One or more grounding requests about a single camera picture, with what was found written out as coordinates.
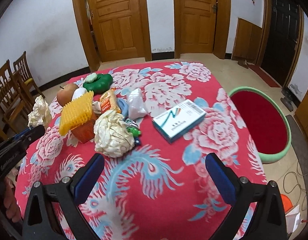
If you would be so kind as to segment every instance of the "screw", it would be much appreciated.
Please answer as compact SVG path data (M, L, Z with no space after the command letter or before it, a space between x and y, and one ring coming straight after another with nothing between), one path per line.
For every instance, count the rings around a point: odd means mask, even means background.
M272 187L276 187L276 186L277 186L277 183L276 183L275 181L273 181L273 180L271 180L271 181L269 182L269 184L270 184Z
M66 176L66 177L64 177L64 178L62 179L62 182L63 182L63 183L68 183L68 182L70 181L70 179L71 179L70 177L67 177L67 176Z
M240 177L239 180L241 183L246 184L248 182L248 179L246 177Z
M39 181L35 181L34 184L33 184L34 187L39 187L39 185L41 185L41 183Z

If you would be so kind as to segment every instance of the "teal and white box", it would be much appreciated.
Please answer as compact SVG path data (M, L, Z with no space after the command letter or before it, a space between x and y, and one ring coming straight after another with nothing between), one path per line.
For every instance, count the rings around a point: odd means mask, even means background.
M203 109L186 99L153 118L153 125L169 143L172 143L198 125L205 115Z

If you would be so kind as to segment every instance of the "red cushion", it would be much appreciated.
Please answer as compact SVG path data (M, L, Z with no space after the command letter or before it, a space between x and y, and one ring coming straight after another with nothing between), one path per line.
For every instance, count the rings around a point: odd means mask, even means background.
M266 98L251 91L231 96L256 144L264 154L281 152L287 144L287 129L280 113Z

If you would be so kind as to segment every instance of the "door frame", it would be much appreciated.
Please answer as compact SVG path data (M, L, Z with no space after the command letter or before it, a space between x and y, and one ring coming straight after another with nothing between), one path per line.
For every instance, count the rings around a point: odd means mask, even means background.
M220 58L225 58L229 21L231 15L231 0L216 0L217 12L214 33L213 54ZM180 58L181 44L181 0L174 0L174 57Z
M298 36L297 36L298 42L296 44L295 54L294 54L292 64L290 66L289 72L287 74L286 80L282 88L285 88L288 86L288 83L290 82L292 78L292 75L294 73L294 70L298 62L300 49L302 48L303 34L304 34L304 11L300 7L300 5L298 5L298 12L299 12L299 28L298 28ZM271 25L271 18L272 18L272 0L264 0L262 38L261 38L261 43L259 46L259 52L257 55L257 59L255 61L255 64L258 66L261 66L263 59L264 59L265 50L267 46L267 40L269 36L270 25Z
M147 12L147 0L139 0L139 8L141 13L141 26L143 33L145 60L152 60L152 51L150 44L150 27ZM78 27L78 33L81 38L82 46L86 55L87 62L91 71L98 70L101 59L97 55L92 34L89 27L87 12L84 0L73 0L73 9Z

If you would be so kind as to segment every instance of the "chair backrest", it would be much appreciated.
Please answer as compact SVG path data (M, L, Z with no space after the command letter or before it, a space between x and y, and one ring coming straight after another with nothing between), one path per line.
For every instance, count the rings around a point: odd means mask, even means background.
M9 68L9 60L0 68L0 108L5 113L11 110L15 104L15 100L19 98L16 92L17 89L14 87L14 82L8 74Z
M241 87L229 94L260 153L276 154L290 145L290 128L278 105L263 92Z
M15 62L13 62L14 71L20 70L22 81L25 82L29 78L32 78L29 66L26 60L26 51Z

